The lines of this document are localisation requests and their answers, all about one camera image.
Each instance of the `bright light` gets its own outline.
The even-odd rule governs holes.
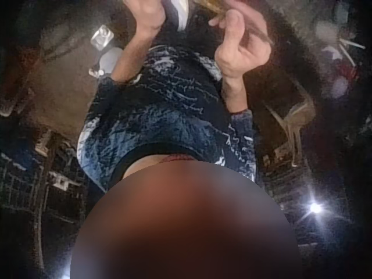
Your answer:
[[[321,205],[313,203],[312,205],[310,205],[310,211],[315,214],[320,213],[322,211]]]

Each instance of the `person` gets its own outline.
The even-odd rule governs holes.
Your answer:
[[[258,11],[225,2],[225,17],[196,27],[207,27],[196,43],[196,33],[167,27],[169,8],[161,0],[124,0],[136,32],[110,76],[100,78],[77,147],[81,167],[104,192],[123,177],[172,160],[215,163],[255,180],[243,75],[268,61],[271,46],[251,33],[247,39],[245,18],[267,34]],[[196,49],[213,41],[215,27],[224,29],[224,38],[213,58],[210,50]]]
[[[302,277],[295,234],[263,189],[226,167],[176,161],[126,177],[99,200],[70,278]]]

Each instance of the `clothing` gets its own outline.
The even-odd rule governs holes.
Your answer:
[[[78,160],[107,191],[136,160],[185,154],[254,181],[252,113],[231,115],[216,63],[178,46],[156,46],[125,85],[102,78],[78,142]]]

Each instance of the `hand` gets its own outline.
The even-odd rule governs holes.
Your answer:
[[[225,18],[215,17],[209,24],[225,29],[223,43],[217,48],[215,60],[225,79],[240,79],[243,74],[266,64],[270,58],[271,46],[250,33],[249,42],[241,45],[245,34],[245,20],[248,17],[256,27],[267,34],[263,16],[245,3],[237,0],[225,0],[233,9],[228,10]]]
[[[123,0],[137,22],[137,33],[156,35],[165,21],[161,0]]]

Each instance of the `light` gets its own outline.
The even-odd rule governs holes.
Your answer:
[[[313,203],[310,205],[310,211],[315,214],[319,214],[322,211],[321,205]]]

